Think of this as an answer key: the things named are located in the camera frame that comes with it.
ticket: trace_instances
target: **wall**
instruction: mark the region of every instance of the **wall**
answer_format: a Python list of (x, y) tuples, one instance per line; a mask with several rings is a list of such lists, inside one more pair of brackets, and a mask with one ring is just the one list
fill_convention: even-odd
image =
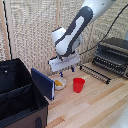
[[(100, 41), (104, 37), (104, 35), (106, 35), (112, 22), (126, 4), (128, 4), (128, 0), (117, 0), (116, 3), (114, 3), (114, 5), (104, 15), (102, 15), (94, 22), (88, 48), (95, 46), (97, 42)], [(124, 39), (126, 32), (128, 30), (127, 22), (128, 22), (128, 7), (119, 16), (119, 18), (113, 25), (106, 39), (111, 37)], [(96, 48), (87, 53), (87, 56), (89, 57), (90, 61), (93, 59), (95, 50)]]
[(3, 1), (0, 1), (0, 61), (10, 59), (10, 49), (5, 21)]
[[(60, 26), (67, 29), (83, 2), (84, 0), (5, 0), (13, 58), (20, 58), (29, 70), (34, 67), (47, 76), (51, 75), (48, 60), (55, 56), (51, 32)], [(117, 0), (103, 16), (84, 29), (83, 43), (77, 48), (78, 53), (90, 49), (103, 38), (126, 3), (128, 0)], [(121, 14), (107, 38), (124, 39), (128, 30), (127, 21), (128, 9)], [(7, 51), (5, 44), (7, 43), (0, 44), (4, 60)], [(91, 61), (95, 50), (81, 55), (78, 65)]]

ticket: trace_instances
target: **black handle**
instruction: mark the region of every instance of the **black handle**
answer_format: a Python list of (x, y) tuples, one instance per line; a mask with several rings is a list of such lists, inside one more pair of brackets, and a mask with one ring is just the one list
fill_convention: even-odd
[(41, 117), (36, 119), (36, 128), (42, 128), (42, 120)]

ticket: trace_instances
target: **corrugated panel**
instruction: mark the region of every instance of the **corrugated panel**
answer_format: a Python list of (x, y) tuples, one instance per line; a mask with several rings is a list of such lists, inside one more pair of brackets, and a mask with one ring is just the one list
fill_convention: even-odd
[(10, 0), (15, 54), (27, 68), (51, 74), (51, 32), (56, 27), (56, 0)]
[(7, 60), (2, 20), (0, 16), (0, 61)]
[[(84, 0), (64, 0), (63, 3), (63, 14), (62, 14), (62, 26), (67, 29), (70, 23), (73, 21), (75, 18), (76, 14), (80, 10)], [(91, 27), (92, 24), (87, 26), (84, 31), (82, 32), (82, 39), (83, 42), (82, 44), (77, 48), (78, 53), (82, 53), (87, 50), (88, 48), (88, 43), (90, 39), (90, 34), (91, 34)], [(80, 56), (81, 62), (80, 63), (85, 63), (88, 61), (86, 58), (86, 54), (83, 54)]]
[[(93, 31), (91, 34), (91, 40), (89, 43), (90, 48), (95, 46), (96, 43), (105, 36), (112, 22), (126, 4), (128, 4), (128, 0), (117, 0), (115, 4), (104, 15), (102, 15), (99, 19), (95, 21)], [(124, 39), (127, 29), (128, 29), (128, 8), (126, 8), (123, 11), (123, 13), (120, 15), (120, 17), (117, 19), (106, 39), (111, 37)], [(96, 49), (88, 52), (90, 56), (90, 60), (92, 59), (95, 50)]]

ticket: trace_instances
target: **wall panel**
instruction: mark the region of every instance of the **wall panel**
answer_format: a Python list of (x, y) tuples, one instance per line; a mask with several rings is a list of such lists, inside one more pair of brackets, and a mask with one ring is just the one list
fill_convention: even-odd
[(56, 0), (9, 1), (6, 1), (6, 9), (8, 22), (12, 22), (14, 58), (20, 58), (29, 70), (33, 67), (50, 75), (48, 60), (54, 51), (51, 32), (56, 28)]
[(3, 1), (0, 0), (0, 61), (10, 59), (9, 41)]
[[(95, 46), (97, 42), (105, 36), (112, 22), (126, 4), (128, 4), (128, 0), (117, 0), (115, 4), (104, 15), (102, 15), (94, 22), (91, 39), (89, 42), (89, 48)], [(128, 8), (126, 8), (117, 19), (106, 39), (111, 37), (124, 39), (128, 29), (127, 22)], [(96, 48), (88, 52), (88, 57), (90, 56), (89, 60), (92, 60), (95, 50)]]

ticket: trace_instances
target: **small object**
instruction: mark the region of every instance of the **small object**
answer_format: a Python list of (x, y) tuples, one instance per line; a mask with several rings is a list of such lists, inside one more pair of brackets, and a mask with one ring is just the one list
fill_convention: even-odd
[(62, 89), (65, 87), (65, 85), (66, 85), (66, 80), (63, 79), (62, 77), (54, 77), (52, 80), (53, 80), (54, 82), (55, 82), (56, 80), (58, 80), (60, 83), (62, 83), (62, 86), (57, 86), (57, 85), (55, 84), (55, 89), (56, 89), (56, 90), (62, 90)]
[(56, 85), (56, 86), (62, 86), (63, 84), (62, 84), (60, 81), (55, 80), (55, 85)]
[(82, 78), (74, 78), (73, 79), (73, 90), (74, 92), (80, 93), (84, 86), (85, 80)]
[(62, 72), (60, 72), (60, 75), (61, 75), (61, 77), (63, 77), (63, 73)]
[(74, 67), (72, 67), (72, 72), (75, 72), (75, 70), (74, 70), (75, 68)]

